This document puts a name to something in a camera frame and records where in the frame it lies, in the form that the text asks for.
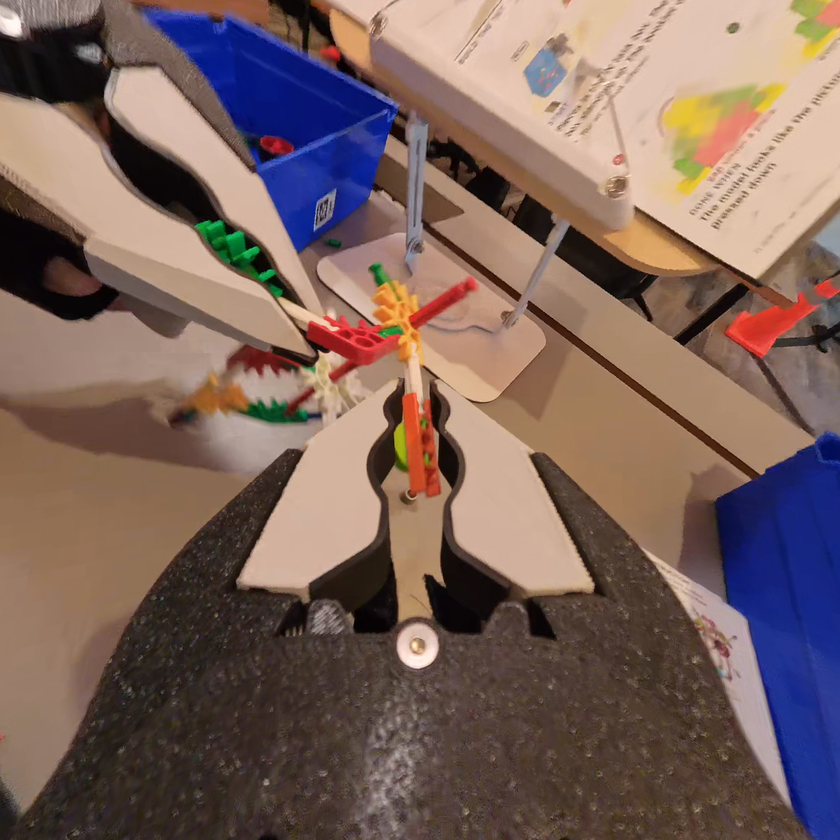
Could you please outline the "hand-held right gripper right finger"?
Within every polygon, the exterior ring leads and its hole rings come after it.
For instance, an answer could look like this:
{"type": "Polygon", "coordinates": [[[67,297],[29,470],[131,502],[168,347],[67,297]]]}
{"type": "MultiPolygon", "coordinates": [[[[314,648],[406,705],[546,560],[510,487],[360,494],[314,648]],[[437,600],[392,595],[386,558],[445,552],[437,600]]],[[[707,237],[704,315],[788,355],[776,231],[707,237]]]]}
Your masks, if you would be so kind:
{"type": "Polygon", "coordinates": [[[430,394],[438,460],[451,486],[443,548],[500,587],[503,597],[594,593],[534,451],[449,385],[435,381],[430,394]]]}

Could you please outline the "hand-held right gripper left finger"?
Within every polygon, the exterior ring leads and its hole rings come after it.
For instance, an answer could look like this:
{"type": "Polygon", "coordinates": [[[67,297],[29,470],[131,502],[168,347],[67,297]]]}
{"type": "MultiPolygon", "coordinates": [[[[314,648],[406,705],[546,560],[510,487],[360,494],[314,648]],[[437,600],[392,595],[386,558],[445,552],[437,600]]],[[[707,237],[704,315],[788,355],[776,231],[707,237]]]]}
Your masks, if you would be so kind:
{"type": "Polygon", "coordinates": [[[388,501],[403,382],[388,382],[302,450],[240,571],[241,590],[369,601],[392,568],[388,501]]]}

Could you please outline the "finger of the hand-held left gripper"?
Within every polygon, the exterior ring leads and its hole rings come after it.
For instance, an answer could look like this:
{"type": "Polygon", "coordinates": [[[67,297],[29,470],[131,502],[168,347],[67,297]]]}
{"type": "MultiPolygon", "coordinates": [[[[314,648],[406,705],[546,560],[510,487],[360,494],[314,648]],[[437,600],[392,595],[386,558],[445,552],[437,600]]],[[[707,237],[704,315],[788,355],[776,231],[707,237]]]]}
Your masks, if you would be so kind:
{"type": "Polygon", "coordinates": [[[259,350],[314,360],[280,302],[194,227],[148,203],[76,120],[38,99],[3,93],[1,102],[2,177],[80,237],[104,284],[259,350]]]}
{"type": "Polygon", "coordinates": [[[201,186],[217,218],[255,240],[299,304],[322,304],[263,180],[156,66],[111,73],[104,102],[116,122],[145,148],[177,165],[201,186]]]}

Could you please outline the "blue parts bin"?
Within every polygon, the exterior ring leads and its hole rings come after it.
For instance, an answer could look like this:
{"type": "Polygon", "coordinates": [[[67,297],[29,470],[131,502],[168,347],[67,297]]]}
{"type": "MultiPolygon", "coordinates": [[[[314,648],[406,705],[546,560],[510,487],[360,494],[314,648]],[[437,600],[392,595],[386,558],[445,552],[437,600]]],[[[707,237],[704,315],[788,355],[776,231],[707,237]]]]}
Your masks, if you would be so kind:
{"type": "Polygon", "coordinates": [[[255,25],[165,10],[145,16],[215,90],[296,251],[368,200],[396,116],[393,101],[255,25]],[[295,151],[262,161],[262,135],[295,151]]]}

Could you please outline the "colourful construction toy model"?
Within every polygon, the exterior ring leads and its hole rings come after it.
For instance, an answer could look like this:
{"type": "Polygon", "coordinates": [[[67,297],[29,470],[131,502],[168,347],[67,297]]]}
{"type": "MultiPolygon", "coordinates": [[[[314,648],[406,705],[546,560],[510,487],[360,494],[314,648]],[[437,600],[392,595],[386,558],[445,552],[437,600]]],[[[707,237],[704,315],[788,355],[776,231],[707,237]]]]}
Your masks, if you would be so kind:
{"type": "Polygon", "coordinates": [[[166,418],[172,427],[189,424],[202,416],[237,414],[264,424],[304,424],[319,419],[328,424],[364,399],[349,377],[361,368],[394,355],[403,372],[401,420],[392,435],[397,462],[407,473],[407,496],[435,497],[441,492],[433,430],[431,399],[426,395],[422,369],[424,346],[421,329],[478,290],[468,277],[430,302],[420,304],[402,282],[390,278],[381,264],[369,271],[375,292],[373,323],[352,324],[346,318],[317,318],[303,312],[299,319],[307,339],[320,348],[310,366],[292,362],[277,352],[242,345],[228,356],[224,369],[210,373],[166,418]],[[262,375],[290,373],[300,391],[285,401],[252,399],[239,383],[247,372],[262,375]]]}

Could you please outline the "person's left hand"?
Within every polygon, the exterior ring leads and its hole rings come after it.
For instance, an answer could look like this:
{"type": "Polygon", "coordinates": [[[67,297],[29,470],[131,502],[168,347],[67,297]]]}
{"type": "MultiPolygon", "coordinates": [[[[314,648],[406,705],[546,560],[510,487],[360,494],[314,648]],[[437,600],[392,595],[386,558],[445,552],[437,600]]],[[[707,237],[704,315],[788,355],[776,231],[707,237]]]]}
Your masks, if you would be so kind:
{"type": "Polygon", "coordinates": [[[63,319],[92,319],[102,312],[127,311],[116,290],[63,257],[46,263],[42,286],[63,319]]]}

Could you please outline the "white document stand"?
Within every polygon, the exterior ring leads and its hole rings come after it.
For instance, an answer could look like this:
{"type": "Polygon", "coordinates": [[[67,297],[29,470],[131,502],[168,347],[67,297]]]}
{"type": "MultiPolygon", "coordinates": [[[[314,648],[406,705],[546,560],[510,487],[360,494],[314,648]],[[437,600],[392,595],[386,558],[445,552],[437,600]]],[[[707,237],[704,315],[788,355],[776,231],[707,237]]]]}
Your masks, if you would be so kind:
{"type": "Polygon", "coordinates": [[[390,93],[408,111],[406,125],[407,197],[405,266],[396,234],[352,248],[348,256],[324,259],[318,273],[328,287],[364,315],[374,305],[366,264],[376,257],[407,280],[412,291],[430,298],[455,275],[449,257],[430,245],[422,255],[421,220],[427,125],[492,166],[518,185],[553,216],[548,243],[516,304],[484,290],[470,305],[458,304],[455,315],[438,316],[428,333],[426,366],[468,399],[496,399],[529,365],[545,344],[540,330],[527,328],[524,311],[570,228],[576,228],[622,262],[649,275],[688,275],[707,263],[727,270],[746,288],[768,288],[771,274],[799,245],[806,244],[837,213],[824,216],[793,247],[764,281],[747,278],[634,204],[628,169],[616,150],[588,151],[549,129],[537,117],[506,102],[456,66],[455,42],[467,34],[468,11],[484,2],[330,2],[332,34],[347,60],[390,93]]]}

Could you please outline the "blue bin with papers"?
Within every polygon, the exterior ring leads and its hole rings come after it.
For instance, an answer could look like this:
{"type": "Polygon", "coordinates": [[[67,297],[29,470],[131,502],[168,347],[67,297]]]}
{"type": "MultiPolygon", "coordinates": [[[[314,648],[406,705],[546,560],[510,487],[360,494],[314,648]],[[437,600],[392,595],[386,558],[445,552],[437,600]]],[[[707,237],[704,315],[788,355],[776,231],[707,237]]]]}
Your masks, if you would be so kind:
{"type": "Polygon", "coordinates": [[[719,497],[729,604],[748,621],[794,812],[839,838],[839,437],[719,497]]]}

